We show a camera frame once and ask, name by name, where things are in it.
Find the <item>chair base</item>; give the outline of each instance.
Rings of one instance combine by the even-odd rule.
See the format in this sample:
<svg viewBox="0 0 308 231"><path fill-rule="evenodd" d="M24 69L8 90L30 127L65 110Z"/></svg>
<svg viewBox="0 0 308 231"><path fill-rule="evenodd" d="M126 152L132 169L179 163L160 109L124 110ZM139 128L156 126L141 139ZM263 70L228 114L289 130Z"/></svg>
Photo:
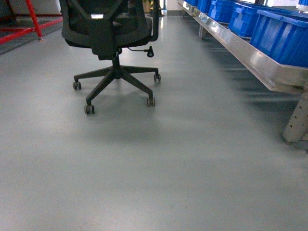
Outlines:
<svg viewBox="0 0 308 231"><path fill-rule="evenodd" d="M155 99L153 98L153 91L145 86L143 83L141 83L139 80L137 80L134 76L131 74L134 73L147 73L147 72L155 72L154 80L158 79L160 81L160 75L158 73L158 68L154 67L140 67L140 66L124 66L119 64L119 57L117 56L113 60L113 65L107 68L99 69L96 71L87 72L84 74L76 75L74 76L74 88L75 86L80 86L79 79L83 78L92 78L92 77L104 77L100 83L93 89L93 91L88 95L86 98L87 101L87 108L90 107L92 104L92 100L102 91L104 90L114 79L123 79L127 81L128 83L134 85L135 87L139 88L143 92L147 93L149 95L148 98L148 106L155 106Z"/></svg>

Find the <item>chair adjustment lever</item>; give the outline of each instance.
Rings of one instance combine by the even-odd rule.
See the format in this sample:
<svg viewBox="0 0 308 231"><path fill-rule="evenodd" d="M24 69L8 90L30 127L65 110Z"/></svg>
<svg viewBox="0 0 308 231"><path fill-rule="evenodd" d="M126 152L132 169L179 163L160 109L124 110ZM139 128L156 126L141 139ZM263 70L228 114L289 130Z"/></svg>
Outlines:
<svg viewBox="0 0 308 231"><path fill-rule="evenodd" d="M148 52L148 57L150 57L150 58L152 58L153 56L154 56L154 51L153 51L153 48L152 48L152 46L150 46L149 47L149 49L147 49L147 50L133 50L133 49L131 49L131 48L129 48L128 47L128 49L130 50L130 51L143 51L143 52Z"/></svg>

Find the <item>shelf leg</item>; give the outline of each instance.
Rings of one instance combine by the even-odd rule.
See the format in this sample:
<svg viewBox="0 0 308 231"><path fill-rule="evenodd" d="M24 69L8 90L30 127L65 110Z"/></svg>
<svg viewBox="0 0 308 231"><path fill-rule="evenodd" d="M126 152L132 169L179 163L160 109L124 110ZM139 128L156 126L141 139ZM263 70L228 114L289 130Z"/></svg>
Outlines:
<svg viewBox="0 0 308 231"><path fill-rule="evenodd" d="M31 16L33 24L34 24L35 31L36 31L36 33L37 33L37 35L39 37L39 41L43 41L43 34L42 34L41 29L40 29L37 16L35 15L35 11L34 11L34 8L33 8L31 0L26 0L26 4L27 4L30 16Z"/></svg>
<svg viewBox="0 0 308 231"><path fill-rule="evenodd" d="M213 37L203 26L199 26L199 37L204 40L206 37Z"/></svg>
<svg viewBox="0 0 308 231"><path fill-rule="evenodd" d="M287 142L302 140L308 129L308 92L302 93L292 117L282 134Z"/></svg>

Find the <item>chair armrest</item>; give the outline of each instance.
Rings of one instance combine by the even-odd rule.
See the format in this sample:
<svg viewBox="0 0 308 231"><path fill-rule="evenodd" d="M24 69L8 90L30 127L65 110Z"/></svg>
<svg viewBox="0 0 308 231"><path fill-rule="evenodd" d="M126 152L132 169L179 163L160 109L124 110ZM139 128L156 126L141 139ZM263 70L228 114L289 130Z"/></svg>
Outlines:
<svg viewBox="0 0 308 231"><path fill-rule="evenodd" d="M153 35L150 41L156 41L158 39L159 30L159 0L153 1Z"/></svg>

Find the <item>chair caster wheel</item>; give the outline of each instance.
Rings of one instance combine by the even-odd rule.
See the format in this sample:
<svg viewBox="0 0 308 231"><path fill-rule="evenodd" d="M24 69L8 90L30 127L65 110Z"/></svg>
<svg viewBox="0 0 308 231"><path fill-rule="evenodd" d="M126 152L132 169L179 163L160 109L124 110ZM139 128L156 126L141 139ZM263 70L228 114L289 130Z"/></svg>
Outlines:
<svg viewBox="0 0 308 231"><path fill-rule="evenodd" d="M155 107L155 98L154 97L153 98L148 98L147 105L148 105L148 107L150 107L150 106Z"/></svg>
<svg viewBox="0 0 308 231"><path fill-rule="evenodd" d="M74 90L80 90L81 89L81 83L79 81L73 83Z"/></svg>
<svg viewBox="0 0 308 231"><path fill-rule="evenodd" d="M157 79L158 79L158 81L160 81L160 74L154 75L154 82L156 82Z"/></svg>
<svg viewBox="0 0 308 231"><path fill-rule="evenodd" d="M86 105L85 106L85 113L88 114L94 114L94 106L93 105Z"/></svg>

